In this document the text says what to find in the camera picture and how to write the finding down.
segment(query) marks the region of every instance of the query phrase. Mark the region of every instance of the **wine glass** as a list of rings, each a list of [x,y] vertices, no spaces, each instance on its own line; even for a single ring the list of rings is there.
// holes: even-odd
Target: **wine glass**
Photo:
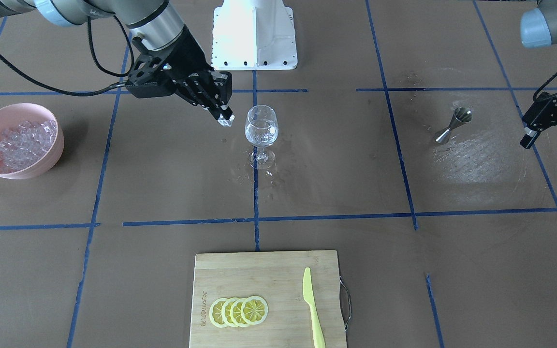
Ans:
[[[265,150],[279,136],[277,114],[267,105],[257,105],[246,115],[246,139],[257,147],[257,156],[251,152],[248,156],[250,165],[256,169],[268,169],[274,164],[276,156],[271,150]]]

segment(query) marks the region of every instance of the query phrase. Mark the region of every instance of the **knife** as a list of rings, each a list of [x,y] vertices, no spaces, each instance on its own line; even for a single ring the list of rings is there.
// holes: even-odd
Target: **knife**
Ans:
[[[325,341],[323,340],[323,333],[321,332],[321,325],[319,324],[319,317],[315,306],[315,297],[313,297],[313,284],[311,282],[311,269],[309,267],[305,268],[305,276],[302,279],[302,298],[311,309],[313,344],[315,348],[325,348]]]

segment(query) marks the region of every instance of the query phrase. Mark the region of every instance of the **lemon slice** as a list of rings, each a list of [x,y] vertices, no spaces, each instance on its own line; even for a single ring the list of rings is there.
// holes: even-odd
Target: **lemon slice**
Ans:
[[[240,328],[245,328],[246,326],[250,326],[247,322],[244,321],[242,318],[242,306],[246,302],[246,299],[239,299],[234,304],[232,304],[232,308],[229,310],[229,314],[232,317],[232,321],[236,326]]]
[[[251,296],[242,305],[242,319],[250,325],[261,324],[268,316],[268,302],[263,297]]]
[[[220,299],[214,301],[210,306],[210,322],[217,328],[225,328],[227,326],[223,320],[223,316],[220,314],[226,300],[227,299],[225,297],[221,297]]]
[[[238,327],[236,324],[234,324],[234,321],[232,320],[232,316],[231,316],[232,305],[237,300],[239,300],[239,297],[232,297],[230,299],[225,300],[225,302],[223,303],[223,308],[220,309],[220,315],[223,319],[223,322],[225,322],[227,326],[231,326],[232,328]]]

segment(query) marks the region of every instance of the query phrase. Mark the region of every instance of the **metal jigger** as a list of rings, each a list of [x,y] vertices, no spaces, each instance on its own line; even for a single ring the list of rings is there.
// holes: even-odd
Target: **metal jigger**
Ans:
[[[444,128],[435,134],[436,143],[443,145],[448,143],[451,138],[451,132],[459,126],[463,126],[471,121],[471,111],[468,108],[456,108],[448,128]]]

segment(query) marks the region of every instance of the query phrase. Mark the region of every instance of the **pink bowl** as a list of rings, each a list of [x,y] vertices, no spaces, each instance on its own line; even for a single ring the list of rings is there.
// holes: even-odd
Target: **pink bowl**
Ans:
[[[13,173],[2,173],[0,162],[0,178],[29,179],[51,169],[61,157],[64,150],[64,134],[59,127],[55,115],[44,106],[30,103],[13,104],[0,109],[0,140],[1,132],[7,128],[16,128],[22,121],[45,122],[53,120],[57,125],[57,136],[49,151],[33,165]]]

